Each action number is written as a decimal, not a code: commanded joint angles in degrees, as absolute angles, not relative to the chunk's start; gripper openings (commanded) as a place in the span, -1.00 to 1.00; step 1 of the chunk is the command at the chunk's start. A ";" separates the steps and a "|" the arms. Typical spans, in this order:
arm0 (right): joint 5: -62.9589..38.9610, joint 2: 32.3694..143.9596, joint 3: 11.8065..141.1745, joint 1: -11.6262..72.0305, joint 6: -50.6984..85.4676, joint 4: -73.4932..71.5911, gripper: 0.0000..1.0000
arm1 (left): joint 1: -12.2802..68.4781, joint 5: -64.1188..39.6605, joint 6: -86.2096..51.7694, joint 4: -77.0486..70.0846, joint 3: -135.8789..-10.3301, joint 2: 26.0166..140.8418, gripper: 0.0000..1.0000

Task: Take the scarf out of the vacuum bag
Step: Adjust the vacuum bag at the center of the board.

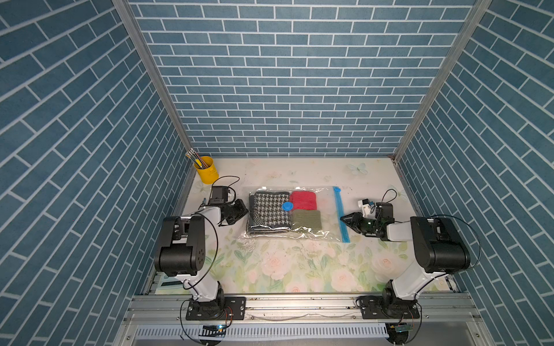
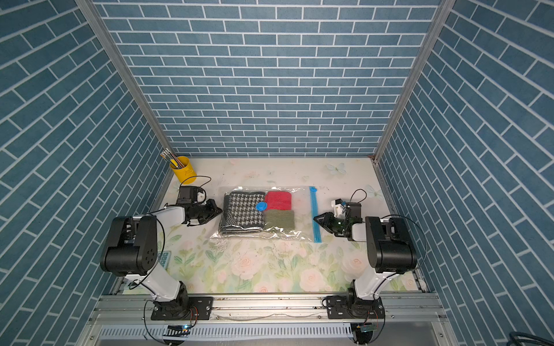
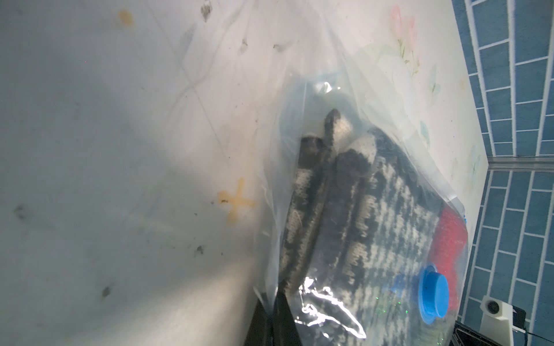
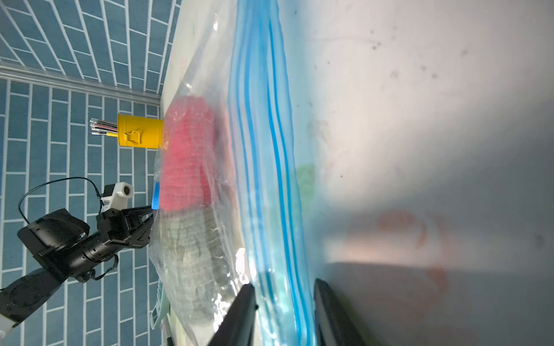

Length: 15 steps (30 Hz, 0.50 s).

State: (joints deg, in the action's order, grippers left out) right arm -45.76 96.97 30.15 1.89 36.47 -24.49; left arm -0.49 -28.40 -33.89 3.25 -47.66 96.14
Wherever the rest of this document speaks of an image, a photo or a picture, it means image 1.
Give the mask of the red knitted scarf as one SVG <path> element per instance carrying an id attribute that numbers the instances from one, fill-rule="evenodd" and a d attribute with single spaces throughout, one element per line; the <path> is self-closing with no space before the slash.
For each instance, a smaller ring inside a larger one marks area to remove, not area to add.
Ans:
<path id="1" fill-rule="evenodd" d="M 317 210 L 317 195 L 312 191 L 294 191 L 289 201 L 293 205 L 293 210 Z"/>

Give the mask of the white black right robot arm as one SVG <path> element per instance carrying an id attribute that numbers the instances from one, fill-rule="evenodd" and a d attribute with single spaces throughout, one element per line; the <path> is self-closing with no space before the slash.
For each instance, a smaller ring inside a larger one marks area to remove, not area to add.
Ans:
<path id="1" fill-rule="evenodd" d="M 383 242 L 407 242 L 415 261 L 382 291 L 385 306 L 415 304 L 432 281 L 470 268 L 470 251 L 449 218 L 412 216 L 397 222 L 391 203 L 359 201 L 359 212 L 340 217 L 344 226 Z"/>

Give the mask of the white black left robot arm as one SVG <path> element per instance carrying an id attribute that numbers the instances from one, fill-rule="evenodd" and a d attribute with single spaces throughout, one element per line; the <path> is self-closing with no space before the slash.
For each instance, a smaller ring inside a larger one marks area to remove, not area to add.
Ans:
<path id="1" fill-rule="evenodd" d="M 192 295 L 192 303 L 207 309 L 222 309 L 224 293 L 206 267 L 206 231 L 217 236 L 218 228 L 233 225 L 248 214 L 240 199 L 233 203 L 203 206 L 186 216 L 164 218 L 154 255 L 156 271 L 176 278 Z"/>

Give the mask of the clear plastic vacuum bag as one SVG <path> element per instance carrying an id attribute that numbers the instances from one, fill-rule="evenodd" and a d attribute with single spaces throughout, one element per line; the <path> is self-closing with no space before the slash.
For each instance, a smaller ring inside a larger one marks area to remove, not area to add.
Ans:
<path id="1" fill-rule="evenodd" d="M 339 187 L 258 187 L 248 195 L 246 239 L 284 238 L 349 243 Z"/>

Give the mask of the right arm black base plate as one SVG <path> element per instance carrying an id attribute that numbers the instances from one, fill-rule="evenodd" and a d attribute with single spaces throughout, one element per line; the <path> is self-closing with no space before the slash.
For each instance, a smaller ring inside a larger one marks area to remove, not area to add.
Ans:
<path id="1" fill-rule="evenodd" d="M 417 301 L 387 302 L 382 296 L 360 296 L 355 301 L 363 319 L 418 319 Z"/>

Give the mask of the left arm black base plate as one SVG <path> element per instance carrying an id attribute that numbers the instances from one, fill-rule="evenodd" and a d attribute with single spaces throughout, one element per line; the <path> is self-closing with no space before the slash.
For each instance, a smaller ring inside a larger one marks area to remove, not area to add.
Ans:
<path id="1" fill-rule="evenodd" d="M 244 320 L 247 299 L 244 296 L 220 296 L 213 301 L 191 301 L 186 310 L 186 321 L 221 319 Z"/>

